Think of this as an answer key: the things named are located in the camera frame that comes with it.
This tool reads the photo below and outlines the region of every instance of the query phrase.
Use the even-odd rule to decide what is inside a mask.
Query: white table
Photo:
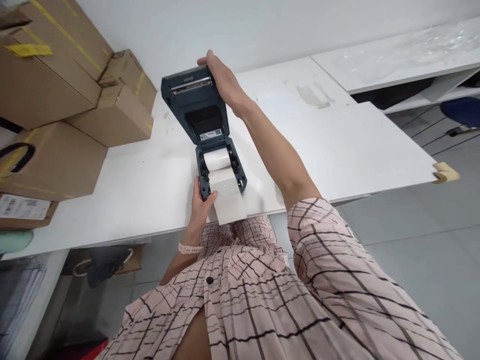
[[[297,149],[322,194],[336,202],[435,180],[435,162],[371,104],[355,104],[310,58],[238,75],[267,107],[295,105],[272,122]],[[324,109],[301,105],[299,87],[329,98]],[[184,228],[197,172],[195,146],[161,95],[153,109],[151,139],[109,149],[95,191],[60,203],[51,224],[34,231],[32,243],[5,259],[143,238]],[[230,136],[248,179],[243,201],[248,216],[285,211],[243,122],[228,109]],[[215,214],[210,218],[215,221]]]

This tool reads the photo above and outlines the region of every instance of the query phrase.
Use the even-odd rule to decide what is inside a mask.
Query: open printer lid
[[[227,108],[208,66],[164,77],[161,95],[195,145],[215,148],[230,135]]]

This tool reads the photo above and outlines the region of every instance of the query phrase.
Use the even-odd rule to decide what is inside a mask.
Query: woman's left hand
[[[186,246],[199,246],[202,230],[207,224],[207,217],[214,201],[217,199],[217,191],[212,192],[208,198],[203,201],[200,193],[200,179],[195,176],[193,182],[193,197],[191,199],[190,222],[183,233],[181,243]]]

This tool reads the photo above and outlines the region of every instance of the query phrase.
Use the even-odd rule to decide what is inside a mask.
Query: box label
[[[43,220],[51,203],[48,200],[3,194],[0,197],[0,218]]]
[[[203,134],[200,134],[200,140],[216,138],[217,136],[220,136],[220,135],[222,135],[222,129],[204,132]]]

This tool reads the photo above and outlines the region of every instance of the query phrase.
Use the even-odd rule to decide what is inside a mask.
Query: paper roll
[[[218,191],[213,206],[218,224],[229,224],[247,217],[239,185],[231,167],[208,173],[210,190]]]
[[[205,159],[205,165],[209,172],[232,167],[229,152],[226,147],[206,152],[203,158]]]
[[[218,224],[229,224],[247,217],[237,178],[230,162],[227,148],[206,152],[203,155],[208,169],[210,191],[218,191],[214,207]]]

